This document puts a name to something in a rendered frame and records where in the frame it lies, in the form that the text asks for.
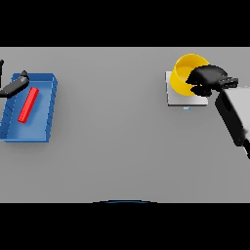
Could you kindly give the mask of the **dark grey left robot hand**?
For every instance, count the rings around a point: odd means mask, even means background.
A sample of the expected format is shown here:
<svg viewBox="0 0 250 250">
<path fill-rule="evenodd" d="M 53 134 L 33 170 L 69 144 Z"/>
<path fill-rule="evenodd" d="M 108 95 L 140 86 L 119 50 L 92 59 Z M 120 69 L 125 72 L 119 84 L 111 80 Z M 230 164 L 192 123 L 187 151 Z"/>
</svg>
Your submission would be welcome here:
<svg viewBox="0 0 250 250">
<path fill-rule="evenodd" d="M 27 75 L 27 72 L 23 70 L 18 79 L 14 80 L 12 83 L 9 83 L 4 88 L 1 88 L 1 76 L 2 76 L 3 64 L 4 61 L 0 60 L 0 98 L 10 99 L 12 96 L 15 96 L 28 86 L 29 77 Z"/>
</svg>

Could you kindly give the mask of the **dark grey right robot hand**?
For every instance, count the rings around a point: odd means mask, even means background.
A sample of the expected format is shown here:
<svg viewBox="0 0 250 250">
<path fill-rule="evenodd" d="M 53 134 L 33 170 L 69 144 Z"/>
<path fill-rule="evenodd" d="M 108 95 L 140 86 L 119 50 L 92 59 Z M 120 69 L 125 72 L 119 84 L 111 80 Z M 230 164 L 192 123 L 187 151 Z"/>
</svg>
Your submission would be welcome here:
<svg viewBox="0 0 250 250">
<path fill-rule="evenodd" d="M 193 69 L 186 83 L 191 85 L 190 90 L 200 97 L 210 97 L 213 91 L 221 92 L 224 89 L 236 88 L 238 79 L 228 76 L 228 73 L 216 65 L 203 65 Z"/>
</svg>

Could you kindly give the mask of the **yellow bowl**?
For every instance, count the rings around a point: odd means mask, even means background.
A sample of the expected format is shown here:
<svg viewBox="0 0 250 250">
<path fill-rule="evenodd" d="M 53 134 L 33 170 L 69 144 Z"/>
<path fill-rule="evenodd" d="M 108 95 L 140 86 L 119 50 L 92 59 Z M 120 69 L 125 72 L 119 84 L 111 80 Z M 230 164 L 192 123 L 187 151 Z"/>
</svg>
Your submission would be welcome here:
<svg viewBox="0 0 250 250">
<path fill-rule="evenodd" d="M 175 63 L 170 74 L 170 85 L 173 90 L 182 96 L 193 96 L 192 86 L 187 83 L 190 73 L 198 66 L 209 62 L 197 54 L 182 55 Z"/>
</svg>

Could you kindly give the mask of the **red beaker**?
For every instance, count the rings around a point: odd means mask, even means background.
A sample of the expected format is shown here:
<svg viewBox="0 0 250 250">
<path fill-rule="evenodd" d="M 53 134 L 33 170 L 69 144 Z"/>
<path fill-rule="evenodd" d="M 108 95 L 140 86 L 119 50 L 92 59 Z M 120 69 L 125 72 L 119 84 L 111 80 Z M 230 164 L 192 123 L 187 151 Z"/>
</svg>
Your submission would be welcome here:
<svg viewBox="0 0 250 250">
<path fill-rule="evenodd" d="M 39 89 L 31 87 L 29 89 L 29 92 L 25 98 L 25 101 L 23 103 L 23 106 L 21 108 L 20 115 L 18 117 L 19 123 L 25 123 L 27 121 L 27 118 L 33 108 L 33 105 L 35 103 L 35 100 L 38 96 Z"/>
</svg>

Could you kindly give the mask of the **pale square measuring scale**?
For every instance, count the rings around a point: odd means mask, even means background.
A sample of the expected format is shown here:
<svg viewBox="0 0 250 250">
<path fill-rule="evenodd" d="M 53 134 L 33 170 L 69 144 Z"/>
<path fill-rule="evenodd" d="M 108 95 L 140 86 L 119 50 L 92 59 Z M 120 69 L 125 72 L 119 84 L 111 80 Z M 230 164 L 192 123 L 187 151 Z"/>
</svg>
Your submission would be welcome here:
<svg viewBox="0 0 250 250">
<path fill-rule="evenodd" d="M 208 99 L 199 96 L 183 96 L 178 94 L 170 85 L 170 71 L 165 72 L 167 104 L 169 106 L 206 106 Z"/>
</svg>

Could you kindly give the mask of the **blue tray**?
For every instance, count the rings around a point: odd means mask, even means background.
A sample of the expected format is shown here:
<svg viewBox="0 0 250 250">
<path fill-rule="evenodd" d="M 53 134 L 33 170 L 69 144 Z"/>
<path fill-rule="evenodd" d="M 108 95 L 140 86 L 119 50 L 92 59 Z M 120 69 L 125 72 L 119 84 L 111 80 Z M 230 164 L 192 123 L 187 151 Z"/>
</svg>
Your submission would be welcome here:
<svg viewBox="0 0 250 250">
<path fill-rule="evenodd" d="M 6 143 L 47 143 L 51 137 L 58 80 L 54 73 L 29 73 L 29 85 L 7 99 L 0 118 L 0 141 Z M 18 121 L 30 88 L 38 94 L 24 123 Z"/>
</svg>

